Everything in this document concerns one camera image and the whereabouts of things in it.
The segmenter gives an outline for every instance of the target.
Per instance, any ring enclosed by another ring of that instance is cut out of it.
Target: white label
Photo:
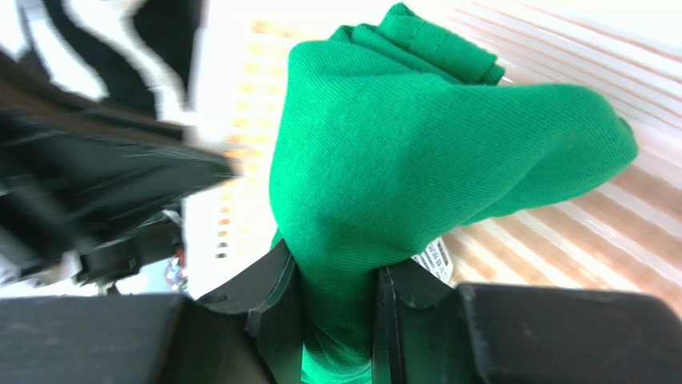
[[[452,277],[452,260],[442,238],[437,238],[421,254],[412,256],[425,270],[431,272],[441,282],[448,284]]]

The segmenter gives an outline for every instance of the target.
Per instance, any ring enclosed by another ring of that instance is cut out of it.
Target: green fabric
[[[372,271],[455,226],[583,194],[637,153],[582,86],[494,86],[495,56],[406,6],[297,45],[271,205],[303,275],[304,382],[369,383]]]

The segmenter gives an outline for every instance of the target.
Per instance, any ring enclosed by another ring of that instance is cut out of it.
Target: black and white striped cloth
[[[202,0],[2,0],[0,50],[63,90],[188,122]]]

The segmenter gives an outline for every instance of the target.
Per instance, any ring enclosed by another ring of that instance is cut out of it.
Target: green cloth
[[[406,6],[297,45],[271,206],[299,264],[304,382],[369,383],[373,270],[456,226],[574,198],[636,154],[582,86],[494,86],[496,57]]]

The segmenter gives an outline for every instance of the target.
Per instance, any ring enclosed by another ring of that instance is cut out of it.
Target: black plastic part
[[[242,329],[180,295],[0,301],[0,382],[274,382]]]
[[[282,240],[253,266],[199,299],[221,314],[244,315],[278,384],[301,382],[303,324],[299,270]]]
[[[145,226],[133,238],[81,255],[82,271],[76,280],[107,284],[136,275],[143,266],[173,255],[181,241],[173,222]]]
[[[29,235],[29,231],[34,232],[31,235],[40,233],[47,244],[36,245],[54,245],[60,257],[70,249],[81,253],[93,250],[94,239],[82,224],[71,219],[63,204],[42,187],[22,162],[1,147],[0,189],[0,220],[14,227],[19,236]]]
[[[300,383],[299,289],[282,241],[199,302],[113,290],[0,301],[0,382]]]
[[[374,384],[682,382],[682,323],[641,294],[379,272]]]

